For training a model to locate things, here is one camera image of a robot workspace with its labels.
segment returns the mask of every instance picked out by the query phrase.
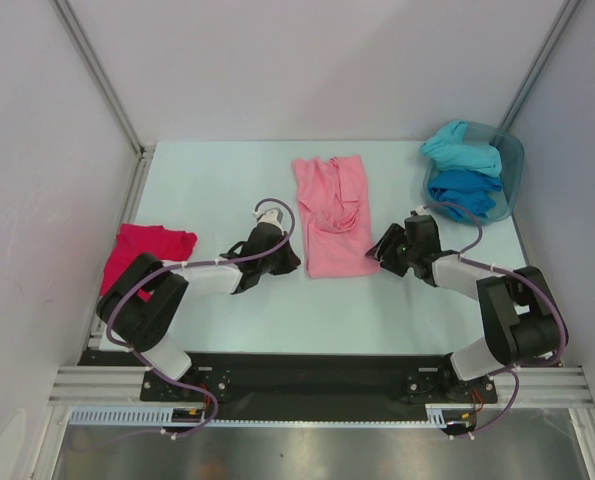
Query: transparent basket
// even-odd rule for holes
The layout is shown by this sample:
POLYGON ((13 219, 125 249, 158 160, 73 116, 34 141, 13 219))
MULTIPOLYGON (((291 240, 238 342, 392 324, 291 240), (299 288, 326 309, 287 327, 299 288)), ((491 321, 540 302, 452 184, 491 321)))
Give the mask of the transparent basket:
MULTIPOLYGON (((474 122, 468 122, 464 135, 464 143, 470 145, 492 145, 499 150, 501 157, 501 174, 499 178, 502 183, 502 190, 500 192, 488 192, 490 198, 495 201, 495 207, 486 213, 488 218, 477 218, 484 225, 508 218, 513 213, 517 194, 519 193, 519 184, 521 183, 521 174, 524 168, 523 145, 517 137, 508 132, 474 122)), ((428 193, 428 183, 440 173, 437 167, 435 167, 435 162, 428 159, 428 169, 426 170, 423 190, 426 203, 435 202, 428 193)), ((473 224, 473 221, 469 217, 459 220, 453 218, 445 207, 435 207, 432 210, 451 220, 473 224)))

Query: gray wall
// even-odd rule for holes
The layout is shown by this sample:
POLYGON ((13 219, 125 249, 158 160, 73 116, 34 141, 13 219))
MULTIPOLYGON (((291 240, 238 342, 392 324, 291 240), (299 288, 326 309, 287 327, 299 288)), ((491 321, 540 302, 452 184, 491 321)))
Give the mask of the gray wall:
POLYGON ((595 399, 595 0, 575 19, 514 128, 526 147, 517 220, 595 399))
POLYGON ((0 0, 0 427, 26 411, 17 473, 82 342, 134 161, 50 2, 0 0))
POLYGON ((73 0, 144 142, 497 124, 562 0, 73 0))

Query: blue cloth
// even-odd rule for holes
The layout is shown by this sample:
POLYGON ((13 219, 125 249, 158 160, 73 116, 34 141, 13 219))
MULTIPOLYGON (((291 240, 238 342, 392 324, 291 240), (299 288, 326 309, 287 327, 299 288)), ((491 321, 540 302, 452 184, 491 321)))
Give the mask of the blue cloth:
POLYGON ((443 126, 421 146, 421 153, 435 161, 437 169, 472 170, 491 177, 501 173, 499 150, 490 145, 465 145, 468 122, 455 121, 443 126))
MULTIPOLYGON (((499 177, 462 170, 442 172, 428 183, 428 193, 436 201, 456 203, 484 218, 487 218, 486 212, 495 206, 495 201, 486 192, 499 192, 501 188, 499 177)), ((455 220, 466 217, 457 208, 448 207, 448 213, 455 220)))

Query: garment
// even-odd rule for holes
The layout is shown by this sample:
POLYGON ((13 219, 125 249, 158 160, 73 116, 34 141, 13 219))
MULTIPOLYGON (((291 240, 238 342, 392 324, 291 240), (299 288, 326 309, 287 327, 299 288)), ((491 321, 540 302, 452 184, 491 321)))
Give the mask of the garment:
MULTIPOLYGON (((486 212, 495 206, 486 192, 499 192, 501 189, 499 177, 462 170, 442 172, 428 183, 428 193, 436 201, 456 203, 484 218, 486 212)), ((457 208, 448 207, 448 211, 455 220, 466 216, 457 208)))
POLYGON ((364 255, 372 247, 368 180, 361 157, 293 161, 304 232, 306 270, 312 278, 379 272, 364 255))
POLYGON ((501 172, 499 150, 491 145, 463 143, 468 122, 455 121, 443 126, 421 146, 421 153, 435 161, 437 169, 472 170, 491 177, 501 172))
MULTIPOLYGON (((161 225, 145 227, 124 223, 119 229, 115 248, 106 261, 99 294, 105 295, 138 255, 148 252, 160 260, 181 262, 188 260, 196 243, 197 235, 194 233, 167 230, 161 225)), ((150 298, 143 291, 139 292, 139 296, 144 300, 150 298)))

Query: pink cloth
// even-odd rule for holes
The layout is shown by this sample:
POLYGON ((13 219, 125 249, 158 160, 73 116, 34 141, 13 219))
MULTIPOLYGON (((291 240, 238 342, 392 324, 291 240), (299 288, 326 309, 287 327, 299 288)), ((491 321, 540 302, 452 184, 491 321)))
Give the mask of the pink cloth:
POLYGON ((368 181, 361 157, 293 161, 304 231, 306 270, 313 278, 379 272, 364 255, 373 246, 368 181))

